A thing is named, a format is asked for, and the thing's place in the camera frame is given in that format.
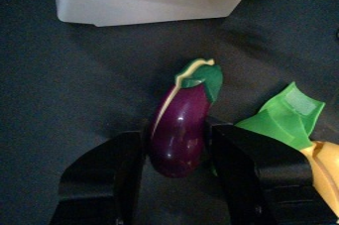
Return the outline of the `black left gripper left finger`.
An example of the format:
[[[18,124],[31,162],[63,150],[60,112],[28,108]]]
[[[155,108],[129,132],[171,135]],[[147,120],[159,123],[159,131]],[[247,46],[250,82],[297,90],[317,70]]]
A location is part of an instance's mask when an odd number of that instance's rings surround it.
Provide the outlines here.
[[[125,132],[67,168],[50,225],[134,225],[145,164],[145,143]]]

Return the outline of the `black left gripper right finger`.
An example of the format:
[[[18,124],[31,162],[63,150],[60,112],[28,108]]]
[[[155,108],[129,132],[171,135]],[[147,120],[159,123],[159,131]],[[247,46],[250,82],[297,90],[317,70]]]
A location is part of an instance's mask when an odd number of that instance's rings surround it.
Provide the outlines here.
[[[233,124],[213,124],[209,130],[231,225],[335,225],[305,155]]]

